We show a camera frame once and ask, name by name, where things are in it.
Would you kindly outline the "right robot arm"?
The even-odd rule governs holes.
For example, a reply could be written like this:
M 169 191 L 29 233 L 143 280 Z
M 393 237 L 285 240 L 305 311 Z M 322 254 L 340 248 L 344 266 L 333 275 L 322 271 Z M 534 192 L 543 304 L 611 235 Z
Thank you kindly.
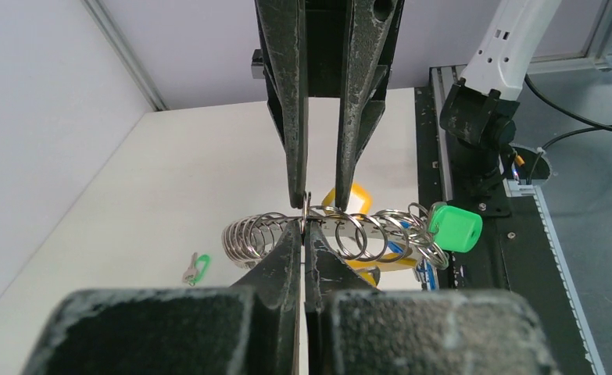
M 466 152 L 475 177 L 496 170 L 514 139 L 513 115 L 557 1 L 503 1 L 445 100 L 440 126 Z M 338 98 L 335 206 L 349 204 L 356 165 L 384 115 L 401 1 L 257 1 L 267 106 L 285 151 L 288 196 L 306 198 L 312 97 Z

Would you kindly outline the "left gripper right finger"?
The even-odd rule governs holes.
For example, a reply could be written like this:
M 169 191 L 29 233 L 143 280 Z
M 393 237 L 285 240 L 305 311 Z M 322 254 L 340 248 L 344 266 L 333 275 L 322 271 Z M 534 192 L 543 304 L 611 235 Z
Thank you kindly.
M 380 291 L 308 223 L 311 374 L 557 374 L 534 309 L 501 290 Z

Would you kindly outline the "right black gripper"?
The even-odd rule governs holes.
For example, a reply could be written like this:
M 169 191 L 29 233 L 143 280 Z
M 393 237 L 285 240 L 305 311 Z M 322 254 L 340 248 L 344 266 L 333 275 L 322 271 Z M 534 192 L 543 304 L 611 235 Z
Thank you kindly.
M 267 105 L 285 151 L 291 207 L 301 209 L 308 96 L 340 98 L 335 206 L 385 111 L 403 1 L 256 1 Z

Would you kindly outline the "key with yellow tag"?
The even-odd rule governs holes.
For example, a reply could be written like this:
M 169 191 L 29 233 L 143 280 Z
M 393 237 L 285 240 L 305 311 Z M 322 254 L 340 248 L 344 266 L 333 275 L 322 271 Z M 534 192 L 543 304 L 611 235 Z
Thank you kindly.
M 350 190 L 346 213 L 368 214 L 373 203 L 372 196 L 360 184 L 354 182 Z M 324 197 L 321 205 L 333 207 L 335 205 L 335 188 L 332 188 Z

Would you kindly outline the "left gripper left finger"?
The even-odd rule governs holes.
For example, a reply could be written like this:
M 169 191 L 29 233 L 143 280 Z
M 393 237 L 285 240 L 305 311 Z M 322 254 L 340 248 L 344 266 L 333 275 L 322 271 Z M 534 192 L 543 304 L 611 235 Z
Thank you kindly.
M 296 374 L 302 231 L 230 287 L 91 289 L 49 317 L 25 374 Z

